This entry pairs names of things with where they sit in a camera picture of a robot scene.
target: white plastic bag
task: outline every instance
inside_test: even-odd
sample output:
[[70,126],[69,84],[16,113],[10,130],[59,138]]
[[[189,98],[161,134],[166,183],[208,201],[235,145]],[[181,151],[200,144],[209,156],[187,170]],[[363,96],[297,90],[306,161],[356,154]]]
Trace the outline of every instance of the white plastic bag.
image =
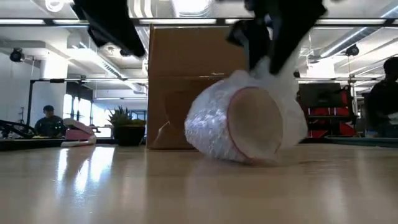
[[299,143],[307,124],[295,100],[294,62],[277,76],[268,68],[264,58],[250,75],[237,70],[204,90],[185,120],[187,141],[211,157],[251,164],[275,162],[278,150]]

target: pink object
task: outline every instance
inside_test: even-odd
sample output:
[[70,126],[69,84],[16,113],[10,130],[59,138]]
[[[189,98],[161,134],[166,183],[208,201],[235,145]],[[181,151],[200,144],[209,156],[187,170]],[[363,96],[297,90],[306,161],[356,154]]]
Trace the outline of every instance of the pink object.
[[76,129],[68,129],[65,135],[66,140],[86,141],[94,135],[94,131],[92,130],[91,127],[88,127],[79,121],[75,121],[74,119],[70,118],[64,119],[63,124],[65,126],[73,126],[76,128]]

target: wooden table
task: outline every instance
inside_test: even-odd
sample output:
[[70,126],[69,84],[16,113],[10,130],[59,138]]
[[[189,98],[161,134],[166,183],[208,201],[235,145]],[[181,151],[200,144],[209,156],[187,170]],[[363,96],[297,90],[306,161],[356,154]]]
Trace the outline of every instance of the wooden table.
[[279,167],[114,146],[0,152],[1,223],[397,223],[398,149],[301,145]]

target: man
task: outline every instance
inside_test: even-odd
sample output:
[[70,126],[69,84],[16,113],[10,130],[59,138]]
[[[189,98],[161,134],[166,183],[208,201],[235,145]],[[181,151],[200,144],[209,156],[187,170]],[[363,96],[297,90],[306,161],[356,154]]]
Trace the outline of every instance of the man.
[[394,131],[389,115],[398,113],[398,57],[392,57],[384,62],[386,77],[377,83],[368,96],[367,116],[370,126],[380,137],[398,138],[398,130]]
[[66,127],[63,125],[62,118],[54,115],[54,107],[44,106],[44,118],[38,120],[35,130],[38,135],[43,137],[61,137],[65,135]]

